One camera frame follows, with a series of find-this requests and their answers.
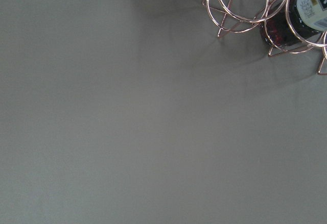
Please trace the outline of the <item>copper wire bottle basket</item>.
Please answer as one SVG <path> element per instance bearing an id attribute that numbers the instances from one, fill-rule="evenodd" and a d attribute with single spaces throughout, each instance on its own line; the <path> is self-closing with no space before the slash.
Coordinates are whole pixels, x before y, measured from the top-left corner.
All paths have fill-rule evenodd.
<path id="1" fill-rule="evenodd" d="M 202 5 L 206 7 L 211 21 L 218 27 L 218 38 L 222 38 L 229 33 L 245 33 L 255 28 L 260 30 L 261 24 L 266 23 L 267 20 L 284 9 L 289 28 L 300 40 L 300 43 L 286 47 L 267 44 L 269 46 L 268 56 L 273 57 L 283 54 L 297 55 L 318 48 L 322 51 L 322 59 L 319 62 L 317 74 L 324 76 L 326 75 L 326 31 L 309 39 L 302 38 L 295 31 L 290 21 L 289 1 L 261 0 L 260 4 L 262 4 L 262 8 L 252 18 L 239 15 L 233 11 L 231 8 L 233 0 L 202 0 Z"/>

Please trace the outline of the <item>tea bottle back centre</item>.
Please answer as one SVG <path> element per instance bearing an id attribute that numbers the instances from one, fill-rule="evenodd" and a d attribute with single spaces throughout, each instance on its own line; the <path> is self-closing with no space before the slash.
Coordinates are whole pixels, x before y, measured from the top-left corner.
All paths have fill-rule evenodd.
<path id="1" fill-rule="evenodd" d="M 302 38 L 321 34 L 326 31 L 326 0 L 290 0 L 289 18 Z M 268 45 L 286 47 L 300 43 L 289 28 L 284 9 L 261 24 L 260 34 Z"/>

